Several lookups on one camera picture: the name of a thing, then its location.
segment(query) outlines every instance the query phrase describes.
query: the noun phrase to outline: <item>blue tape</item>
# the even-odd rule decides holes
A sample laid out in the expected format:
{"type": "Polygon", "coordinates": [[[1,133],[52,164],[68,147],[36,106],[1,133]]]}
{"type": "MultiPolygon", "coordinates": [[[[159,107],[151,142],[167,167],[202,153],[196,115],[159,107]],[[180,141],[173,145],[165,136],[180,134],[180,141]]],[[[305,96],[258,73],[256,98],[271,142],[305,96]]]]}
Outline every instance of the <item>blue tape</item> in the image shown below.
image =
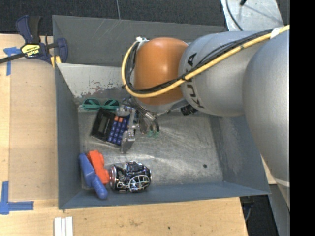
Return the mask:
{"type": "Polygon", "coordinates": [[[17,210],[33,210],[34,201],[24,202],[9,202],[9,181],[2,183],[1,202],[0,202],[0,214],[8,215],[10,211],[17,210]]]}
{"type": "MultiPolygon", "coordinates": [[[[21,50],[16,47],[9,47],[9,48],[4,48],[4,53],[9,56],[14,55],[14,54],[19,54],[21,53],[21,50]]],[[[7,62],[6,65],[6,75],[9,76],[11,74],[11,61],[7,62]]]]}

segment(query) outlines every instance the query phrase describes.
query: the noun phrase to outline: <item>clamp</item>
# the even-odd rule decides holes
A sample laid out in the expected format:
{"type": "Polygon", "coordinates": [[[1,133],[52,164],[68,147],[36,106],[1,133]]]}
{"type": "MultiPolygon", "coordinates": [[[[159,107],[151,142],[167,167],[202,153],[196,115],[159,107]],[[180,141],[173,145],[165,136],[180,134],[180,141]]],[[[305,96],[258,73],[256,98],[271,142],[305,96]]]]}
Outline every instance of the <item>clamp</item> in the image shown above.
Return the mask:
{"type": "Polygon", "coordinates": [[[16,29],[18,33],[24,38],[25,45],[20,48],[21,53],[0,59],[0,64],[21,57],[26,57],[27,59],[39,59],[52,64],[52,55],[49,53],[49,49],[56,47],[59,49],[59,57],[61,62],[66,62],[68,57],[66,39],[58,38],[56,43],[47,44],[46,37],[46,43],[41,43],[38,33],[38,25],[40,20],[40,16],[25,15],[16,21],[16,29]]]}

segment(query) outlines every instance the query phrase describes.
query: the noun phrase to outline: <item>yellow label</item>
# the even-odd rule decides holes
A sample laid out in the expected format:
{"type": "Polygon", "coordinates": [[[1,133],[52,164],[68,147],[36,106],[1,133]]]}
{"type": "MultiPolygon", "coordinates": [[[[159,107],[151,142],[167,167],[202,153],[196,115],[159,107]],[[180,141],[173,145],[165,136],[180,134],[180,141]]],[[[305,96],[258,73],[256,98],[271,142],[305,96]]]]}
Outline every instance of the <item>yellow label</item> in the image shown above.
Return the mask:
{"type": "Polygon", "coordinates": [[[26,45],[22,47],[21,51],[27,56],[32,56],[39,53],[40,46],[39,45],[26,45]]]}

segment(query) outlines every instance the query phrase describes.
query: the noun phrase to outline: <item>wooden table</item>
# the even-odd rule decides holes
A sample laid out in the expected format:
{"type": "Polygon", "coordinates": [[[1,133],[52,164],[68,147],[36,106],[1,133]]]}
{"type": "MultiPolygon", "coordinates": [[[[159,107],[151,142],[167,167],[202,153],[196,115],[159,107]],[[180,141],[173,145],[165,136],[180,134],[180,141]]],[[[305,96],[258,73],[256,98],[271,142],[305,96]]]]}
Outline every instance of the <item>wooden table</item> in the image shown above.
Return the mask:
{"type": "MultiPolygon", "coordinates": [[[[23,44],[19,35],[0,34],[0,58],[23,44]]],[[[238,197],[59,210],[53,74],[40,60],[15,60],[10,76],[0,65],[0,188],[8,180],[10,201],[34,201],[32,211],[0,215],[1,236],[51,236],[54,218],[68,216],[75,236],[248,235],[238,197]]]]}

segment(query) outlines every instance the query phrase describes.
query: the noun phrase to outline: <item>gray bin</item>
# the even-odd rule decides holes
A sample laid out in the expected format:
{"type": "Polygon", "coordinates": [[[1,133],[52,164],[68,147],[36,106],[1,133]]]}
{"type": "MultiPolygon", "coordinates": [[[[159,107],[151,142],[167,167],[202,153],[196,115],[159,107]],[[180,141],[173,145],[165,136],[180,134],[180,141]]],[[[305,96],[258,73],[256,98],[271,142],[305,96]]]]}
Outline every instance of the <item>gray bin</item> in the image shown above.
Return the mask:
{"type": "Polygon", "coordinates": [[[53,21],[54,38],[64,37],[69,45],[68,63],[55,68],[60,209],[270,193],[244,116],[161,115],[158,138],[148,138],[138,130],[136,142],[127,154],[121,154],[90,136],[96,113],[80,108],[87,97],[103,102],[128,96],[121,87],[119,66],[137,36],[172,36],[191,42],[224,28],[62,16],[54,16],[53,21]],[[94,50],[91,37],[97,46],[94,50]],[[141,193],[114,193],[107,185],[107,199],[99,199],[95,191],[85,188],[78,160],[80,153],[94,149],[104,155],[107,169],[129,160],[145,164],[152,171],[152,184],[141,193]]]}

